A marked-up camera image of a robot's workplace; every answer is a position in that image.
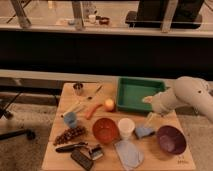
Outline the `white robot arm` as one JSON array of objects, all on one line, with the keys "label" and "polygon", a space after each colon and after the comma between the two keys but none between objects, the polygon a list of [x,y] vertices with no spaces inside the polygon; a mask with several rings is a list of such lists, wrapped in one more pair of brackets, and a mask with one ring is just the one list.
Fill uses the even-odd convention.
[{"label": "white robot arm", "polygon": [[182,76],[163,92],[145,96],[142,102],[150,104],[154,113],[161,116],[184,106],[191,106],[213,123],[213,96],[210,84],[196,77]]}]

